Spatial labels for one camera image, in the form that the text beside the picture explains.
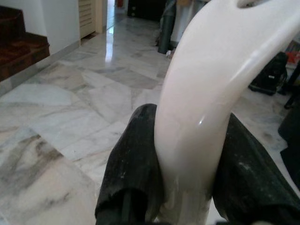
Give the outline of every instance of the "white marble tile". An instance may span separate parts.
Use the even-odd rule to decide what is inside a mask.
[[[155,88],[153,88],[153,90],[162,90],[163,89],[163,85],[164,85],[164,80],[163,79],[161,79],[159,82],[158,82],[158,84],[157,84],[157,86],[155,86]]]
[[[91,40],[83,43],[76,52],[98,54],[106,50],[107,37],[105,34],[97,35]]]
[[[99,73],[95,73],[89,70],[85,70],[83,73],[84,81],[94,87],[94,88],[101,88],[105,85],[114,83],[115,81],[106,78],[105,76],[100,75]]]
[[[70,92],[50,84],[21,84],[0,98],[0,103],[71,105]]]
[[[12,88],[13,88],[13,86],[12,86],[10,78],[8,78],[4,81],[1,81],[0,82],[0,96],[6,94],[10,90],[12,90]]]
[[[74,161],[74,164],[100,187],[111,151],[112,149],[108,149],[106,151],[88,155],[87,157]]]
[[[121,137],[125,128],[126,124],[120,121],[115,122],[63,148],[61,153],[68,159],[75,161],[93,153],[111,150]]]
[[[22,125],[19,118],[14,116],[12,111],[11,107],[0,103],[0,144]]]
[[[139,66],[129,66],[129,69],[135,73],[141,74],[150,79],[157,79],[159,69],[155,67],[139,67]]]
[[[89,108],[66,108],[36,118],[29,127],[57,150],[108,126],[109,123]]]
[[[153,89],[158,84],[158,81],[145,77],[130,69],[105,74],[105,76],[131,88]]]
[[[131,89],[120,83],[114,82],[102,88],[91,89],[86,95],[90,106],[110,123],[132,111]]]
[[[132,97],[132,108],[133,110],[137,109],[143,104],[152,103],[158,105],[160,90],[141,90],[136,96]]]
[[[115,72],[121,72],[125,69],[127,69],[127,66],[119,65],[119,66],[111,66],[111,67],[107,67],[107,68],[103,68],[103,69],[97,69],[97,70],[94,70],[94,72],[104,75],[104,74],[111,74],[111,73],[115,73]]]
[[[124,123],[124,124],[128,124],[128,123],[129,123],[129,120],[130,120],[130,118],[131,118],[131,116],[132,116],[132,113],[123,116],[123,117],[120,119],[120,122],[122,122],[122,123]]]
[[[66,90],[73,90],[84,85],[82,71],[75,66],[55,63],[35,75],[26,83],[52,84]]]
[[[217,222],[225,222],[226,220],[222,218],[216,209],[214,200],[212,199],[210,202],[210,210],[208,212],[206,225],[216,225]]]
[[[0,148],[0,212],[9,224],[95,224],[95,183],[39,135],[23,129]]]
[[[133,55],[142,55],[141,50],[135,50],[135,53]],[[135,66],[138,68],[147,68],[148,70],[156,71],[157,68],[154,68],[152,64],[150,64],[149,61],[143,61],[141,60],[141,57],[122,57],[119,61],[120,64],[122,65],[130,65],[130,66]]]
[[[131,57],[135,60],[137,60],[136,65],[138,67],[143,66],[147,67],[145,65],[151,65],[151,68],[158,70],[164,70],[166,71],[168,69],[168,66],[171,62],[169,58],[167,58],[164,54],[158,53],[157,47],[150,47],[145,48],[139,51],[136,51],[134,54],[131,55]]]
[[[94,54],[91,54],[91,53],[74,51],[74,52],[64,56],[61,60],[74,62],[74,61],[78,61],[78,60],[87,59],[87,58],[90,58],[93,56],[94,56]]]
[[[246,90],[233,108],[233,113],[272,154],[286,148],[278,128],[287,114],[281,96],[267,96]]]
[[[9,225],[8,221],[0,215],[0,225]]]
[[[106,57],[106,55],[97,54],[91,58],[76,61],[75,65],[89,70],[100,70],[118,67],[117,62],[115,56]]]

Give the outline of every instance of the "doorway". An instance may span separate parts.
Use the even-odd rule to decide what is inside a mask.
[[[126,18],[127,0],[108,0],[107,2],[107,29]]]

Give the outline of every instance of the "marble floor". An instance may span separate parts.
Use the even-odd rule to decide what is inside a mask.
[[[0,97],[0,225],[95,223],[112,147],[134,109],[159,100],[170,60],[157,29],[124,18]],[[279,154],[286,100],[246,90],[233,112],[300,196]],[[207,224],[219,219],[212,203]]]

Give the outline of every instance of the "gray marble veining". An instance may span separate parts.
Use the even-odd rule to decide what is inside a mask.
[[[106,74],[105,76],[131,88],[153,89],[158,84],[156,80],[147,78],[129,69]]]
[[[10,224],[95,223],[95,183],[28,128],[0,145],[0,178],[0,212]]]
[[[0,216],[0,225],[9,225],[9,223],[3,217]]]
[[[72,52],[70,54],[68,54],[67,56],[63,57],[62,60],[66,60],[66,61],[78,61],[78,60],[83,60],[83,59],[87,59],[92,57],[93,54],[87,54],[87,53],[83,53],[83,52]]]

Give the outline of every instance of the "dark object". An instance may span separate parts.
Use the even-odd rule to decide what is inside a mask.
[[[236,223],[236,222],[217,222],[216,225],[245,225],[245,224]]]
[[[170,225],[169,223],[151,223],[151,222],[143,222],[143,223],[111,223],[110,225]]]
[[[159,53],[166,54],[169,49],[171,35],[173,32],[173,27],[175,22],[175,15],[176,15],[176,1],[167,0],[166,8],[163,15],[164,18],[163,27],[160,33],[160,40],[158,46]]]
[[[159,21],[166,0],[129,0],[127,15],[147,20]]]
[[[297,143],[300,146],[300,103],[290,109],[278,129],[278,133],[289,144]]]
[[[294,87],[293,94],[285,104],[285,109],[290,109],[293,107],[293,103],[296,99],[300,97],[300,87]]]
[[[287,78],[287,60],[288,56],[284,52],[278,53],[251,82],[249,88],[267,95],[275,94],[278,86]]]
[[[164,200],[154,147],[156,105],[136,109],[113,148],[95,210],[97,225],[154,219]]]
[[[288,80],[287,83],[285,83],[281,90],[280,90],[280,94],[283,94],[285,95],[287,92],[293,92],[294,91],[294,83],[295,81],[297,80],[297,78],[299,77],[300,75],[300,61],[298,62],[294,72],[292,73],[290,79]]]
[[[281,151],[282,160],[297,188],[300,190],[300,145],[289,144]]]
[[[22,11],[0,6],[0,81],[49,55],[47,38],[25,31]]]
[[[117,0],[117,7],[123,7],[123,0]]]
[[[300,199],[265,148],[231,114],[213,198],[230,222],[300,224]]]
[[[278,133],[288,143],[288,148],[281,151],[282,160],[298,189],[300,190],[300,104],[291,108]]]

